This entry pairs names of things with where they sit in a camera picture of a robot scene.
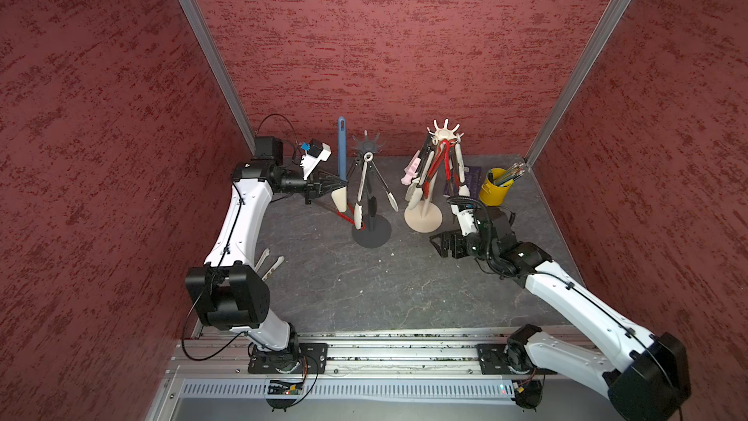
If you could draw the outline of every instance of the black cable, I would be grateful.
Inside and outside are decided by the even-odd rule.
[[[478,264],[478,268],[480,268],[480,270],[483,273],[485,273],[487,275],[496,275],[497,274],[497,273],[495,273],[493,271],[485,271],[485,270],[483,270],[483,266],[480,264],[480,262],[478,262],[478,258],[477,257],[473,257],[473,260],[475,260],[475,263]]]
[[[277,202],[278,200],[283,200],[283,199],[287,199],[287,198],[289,198],[289,197],[293,197],[293,194],[292,194],[292,193],[289,193],[289,194],[286,194],[286,195],[284,195],[284,196],[282,196],[282,197],[278,197],[278,198],[276,198],[276,199],[273,199],[273,200],[271,200],[271,201],[270,201],[270,203],[273,203],[273,202]]]
[[[211,288],[213,287],[213,278],[212,277],[210,279],[210,287]],[[212,357],[214,357],[216,354],[218,354],[221,351],[224,351],[226,348],[228,348],[228,346],[231,343],[233,343],[234,340],[236,340],[237,338],[239,338],[241,335],[246,335],[247,334],[247,332],[237,333],[236,335],[234,335],[234,337],[231,340],[229,340],[229,342],[227,344],[225,344],[223,346],[223,348],[221,348],[220,350],[216,351],[215,353],[211,354],[208,357],[194,357],[190,353],[187,352],[187,348],[185,348],[185,332],[187,331],[187,322],[189,322],[189,315],[192,314],[192,310],[194,309],[195,304],[198,303],[198,301],[203,296],[203,293],[205,292],[206,289],[208,289],[208,284],[207,283],[206,283],[206,285],[203,286],[203,290],[200,292],[200,295],[198,295],[198,299],[194,300],[194,303],[192,303],[192,307],[189,308],[189,312],[187,312],[187,317],[185,317],[185,323],[184,323],[184,325],[182,325],[182,353],[184,353],[185,356],[188,359],[193,360],[193,361],[206,361],[206,360],[209,360]]]
[[[499,205],[499,208],[510,212],[510,226],[514,226],[514,220],[517,218],[517,214],[503,205]]]
[[[238,191],[238,187],[236,186],[236,183],[232,182],[231,185],[233,185],[234,189],[236,189],[236,193],[238,195],[238,210],[236,211],[236,217],[234,217],[234,223],[233,223],[233,225],[231,225],[231,231],[229,231],[229,237],[226,240],[226,245],[224,246],[224,251],[221,254],[221,259],[219,260],[219,264],[217,265],[218,267],[221,266],[221,263],[224,261],[224,257],[226,257],[226,254],[229,253],[229,244],[231,242],[231,235],[233,234],[233,229],[236,228],[236,222],[238,221],[238,215],[242,212],[242,205],[244,205],[244,197],[242,197],[242,193]]]
[[[301,397],[300,399],[296,400],[296,401],[295,401],[295,402],[293,403],[293,405],[291,405],[291,406],[290,406],[290,407],[288,407],[288,408],[291,408],[292,406],[296,406],[296,405],[298,405],[299,403],[303,402],[303,401],[304,401],[304,398],[306,398],[306,397],[307,397],[307,395],[309,395],[310,393],[312,393],[312,390],[314,390],[314,386],[316,385],[316,383],[317,383],[317,379],[318,379],[318,377],[319,377],[319,364],[317,363],[317,361],[316,361],[316,360],[315,360],[315,359],[314,359],[314,358],[313,358],[312,356],[308,356],[308,355],[306,355],[306,354],[302,354],[302,356],[304,356],[304,357],[305,357],[304,359],[306,359],[306,357],[308,357],[308,358],[309,358],[309,359],[310,359],[310,360],[311,360],[311,361],[312,361],[312,362],[314,363],[314,366],[315,366],[315,367],[317,368],[317,370],[316,370],[316,372],[315,372],[315,374],[314,374],[314,381],[312,382],[312,387],[310,387],[310,388],[309,388],[309,390],[308,390],[308,391],[307,391],[307,392],[306,392],[306,393],[304,394],[304,396],[302,396],[302,397]]]
[[[293,154],[291,154],[291,162],[294,163],[296,166],[298,166],[299,164],[301,164],[301,151],[302,151],[302,149],[300,148],[301,145],[298,142],[298,136],[296,136],[296,129],[294,129],[293,124],[291,123],[291,121],[288,120],[288,118],[285,117],[283,114],[272,113],[272,114],[268,114],[267,116],[265,116],[265,118],[259,123],[259,126],[257,126],[257,130],[254,133],[255,136],[259,136],[259,130],[261,128],[263,128],[263,124],[265,123],[265,121],[268,120],[271,117],[281,117],[286,122],[288,122],[288,125],[291,127],[291,131],[293,132],[293,141],[294,141],[294,143],[291,143],[291,142],[289,142],[287,140],[283,140],[283,141],[293,147]]]

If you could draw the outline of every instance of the metal linear rail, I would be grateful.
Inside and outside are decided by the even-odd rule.
[[[408,401],[434,402],[438,397],[416,396],[413,387],[483,387],[495,390],[504,386],[511,379],[522,379],[523,376],[483,375],[480,370],[475,346],[479,343],[504,343],[506,338],[516,331],[516,327],[484,329],[432,329],[417,331],[376,331],[349,332],[331,334],[301,334],[299,343],[324,342],[329,345],[325,373],[319,376],[319,394],[311,393],[309,398],[336,398],[342,393],[353,396],[352,391],[361,387],[411,387],[404,390],[399,399]],[[558,338],[586,348],[594,348],[575,327],[544,327]],[[199,340],[187,340],[190,354],[205,356],[223,346],[230,338],[230,333],[206,329],[206,334]],[[196,390],[195,384],[202,384],[201,389],[218,390],[216,396],[233,397],[230,391],[236,387],[264,387],[267,380],[278,379],[278,375],[251,375],[247,373],[249,363],[248,341],[237,340],[219,356],[209,361],[195,362],[188,360],[182,353],[180,344],[176,344],[173,358],[162,383],[159,396],[154,401],[149,421],[168,421],[171,419],[176,404],[183,396],[191,396]],[[551,379],[564,379],[560,375],[549,376]],[[254,395],[261,392],[255,389]],[[481,396],[445,395],[446,401],[470,401],[500,404],[509,402],[506,397],[496,397],[491,393]],[[388,400],[386,393],[371,399]]]

